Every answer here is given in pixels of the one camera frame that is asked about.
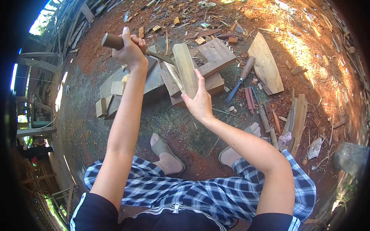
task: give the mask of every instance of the carving chisel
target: carving chisel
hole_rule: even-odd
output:
[[[116,50],[120,50],[124,47],[123,40],[120,36],[114,35],[114,34],[108,34],[108,33],[104,35],[103,40],[101,41],[101,45],[104,47],[114,48]],[[149,51],[148,49],[146,49],[145,52],[143,51],[143,54],[153,56],[157,59],[168,62],[169,64],[175,65],[175,63],[172,61],[171,58],[160,55],[160,54],[153,53]]]
[[[234,97],[236,91],[238,90],[239,86],[244,82],[244,80],[247,78],[247,75],[248,73],[250,72],[253,64],[254,64],[254,61],[256,60],[256,57],[254,56],[250,56],[247,63],[245,64],[244,68],[243,68],[243,71],[240,75],[240,78],[238,80],[238,83],[236,84],[236,86],[234,87],[234,89],[231,91],[231,93],[229,94],[229,96],[226,98],[225,100],[225,103],[230,103],[231,99]]]

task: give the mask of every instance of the foot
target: foot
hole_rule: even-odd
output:
[[[154,153],[159,156],[159,161],[153,164],[157,165],[165,175],[181,173],[185,170],[185,164],[171,151],[164,140],[156,133],[150,138],[150,145]]]
[[[258,123],[254,123],[251,126],[244,129],[244,131],[253,134],[257,137],[261,137],[261,128],[259,127]],[[223,165],[227,165],[231,167],[235,161],[242,158],[234,149],[232,149],[230,146],[222,150],[218,156],[218,160]]]

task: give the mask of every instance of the blue plaid pants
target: blue plaid pants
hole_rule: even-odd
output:
[[[293,216],[303,222],[315,205],[316,186],[287,150],[282,154],[289,161],[294,176]],[[84,181],[89,190],[103,160],[94,162],[86,170]],[[252,221],[265,176],[243,158],[237,160],[232,168],[237,177],[183,180],[167,177],[155,164],[134,156],[121,204],[155,208],[182,203],[208,213],[226,228],[231,227],[233,218]]]

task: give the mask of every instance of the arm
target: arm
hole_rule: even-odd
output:
[[[123,29],[122,39],[125,47],[119,51],[113,49],[113,57],[130,67],[130,78],[109,133],[103,165],[90,191],[110,201],[117,210],[121,205],[139,134],[148,68],[148,60],[140,50],[145,49],[145,40],[138,39],[135,35],[130,36],[128,27]]]
[[[256,215],[262,213],[292,215],[295,186],[288,160],[266,141],[216,119],[212,114],[211,96],[205,90],[204,78],[198,70],[195,70],[195,73],[198,77],[198,92],[195,98],[181,95],[189,111],[206,128],[265,174]]]

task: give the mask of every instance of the hand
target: hand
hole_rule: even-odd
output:
[[[198,78],[198,91],[194,99],[191,99],[187,94],[181,94],[190,113],[201,123],[205,123],[208,119],[214,118],[212,113],[211,95],[206,91],[204,78],[202,74],[195,69]]]
[[[120,50],[113,49],[113,57],[127,64],[130,70],[135,67],[148,66],[148,60],[143,54],[147,49],[146,41],[136,35],[130,35],[128,27],[124,27],[122,34],[119,36],[122,37],[125,46]]]

